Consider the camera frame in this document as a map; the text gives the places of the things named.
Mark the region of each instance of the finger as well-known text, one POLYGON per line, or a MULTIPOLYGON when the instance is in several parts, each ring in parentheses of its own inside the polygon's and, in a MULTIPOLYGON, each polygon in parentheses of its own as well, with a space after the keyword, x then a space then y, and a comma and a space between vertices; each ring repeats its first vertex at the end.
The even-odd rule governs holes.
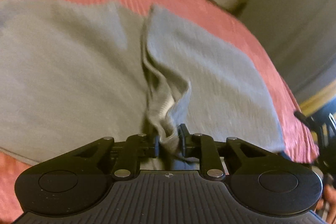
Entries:
POLYGON ((315 210, 322 210, 323 209, 323 199, 320 199, 316 205, 316 209, 315 210))
POLYGON ((329 224, 336 224, 336 221, 334 221, 335 217, 336 217, 336 204, 333 204, 330 205, 329 213, 325 221, 327 221, 329 224))
POLYGON ((324 198, 330 204, 336 204, 336 190, 330 185, 327 185, 324 189, 324 198))

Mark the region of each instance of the silver screw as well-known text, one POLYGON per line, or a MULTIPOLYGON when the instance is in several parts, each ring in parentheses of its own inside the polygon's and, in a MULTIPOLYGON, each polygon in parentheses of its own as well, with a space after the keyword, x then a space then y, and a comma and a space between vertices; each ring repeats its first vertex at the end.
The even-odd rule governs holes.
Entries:
POLYGON ((207 172, 208 176, 213 177, 213 178, 220 178, 224 173, 222 170, 219 169, 210 169, 207 172))
POLYGON ((125 178, 128 177, 131 174, 129 170, 126 169, 119 169, 116 172, 114 172, 114 175, 118 178, 125 178))

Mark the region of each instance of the pink bedspread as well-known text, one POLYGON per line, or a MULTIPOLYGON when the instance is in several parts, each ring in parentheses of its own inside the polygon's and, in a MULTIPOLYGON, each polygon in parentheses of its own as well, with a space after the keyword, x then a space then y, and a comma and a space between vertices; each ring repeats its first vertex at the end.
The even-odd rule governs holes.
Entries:
MULTIPOLYGON (((81 4, 108 0, 68 0, 81 4)), ((298 105, 258 40, 233 16, 207 0, 119 0, 124 6, 146 15, 152 3, 158 3, 180 17, 189 19, 210 33, 230 42, 254 62, 272 96, 286 144, 287 154, 295 161, 309 162, 318 154, 311 135, 293 116, 298 105)), ((0 153, 0 223, 12 222, 22 212, 14 194, 16 177, 26 168, 21 162, 0 153)))

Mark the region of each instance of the ribbed surface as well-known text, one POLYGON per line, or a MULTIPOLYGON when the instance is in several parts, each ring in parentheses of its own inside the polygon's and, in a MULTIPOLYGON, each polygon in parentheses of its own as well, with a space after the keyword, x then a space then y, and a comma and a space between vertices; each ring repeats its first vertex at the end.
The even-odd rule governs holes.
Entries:
POLYGON ((275 218, 240 205, 221 182, 202 179, 196 171, 150 174, 118 182, 95 208, 68 218, 47 218, 28 213, 19 224, 313 224, 322 223, 312 213, 275 218))
MULTIPOLYGON (((82 4, 108 0, 68 0, 82 4)), ((307 130, 293 116, 298 108, 292 93, 283 82, 258 40, 238 20, 221 11, 207 0, 119 0, 131 10, 145 15, 152 3, 158 3, 175 14, 189 19, 215 36, 245 52, 263 77, 273 99, 287 154, 296 161, 308 162, 317 156, 317 149, 307 130)), ((0 153, 0 220, 11 222, 21 211, 14 196, 14 182, 26 165, 0 153)))

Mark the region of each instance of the person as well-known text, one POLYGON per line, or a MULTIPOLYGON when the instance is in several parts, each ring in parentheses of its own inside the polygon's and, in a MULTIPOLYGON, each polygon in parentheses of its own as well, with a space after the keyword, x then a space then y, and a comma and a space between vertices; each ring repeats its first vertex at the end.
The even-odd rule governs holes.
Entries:
POLYGON ((323 209, 324 203, 328 202, 330 207, 326 221, 329 224, 336 224, 336 190, 332 186, 327 185, 323 190, 323 196, 324 199, 319 200, 316 210, 323 209))

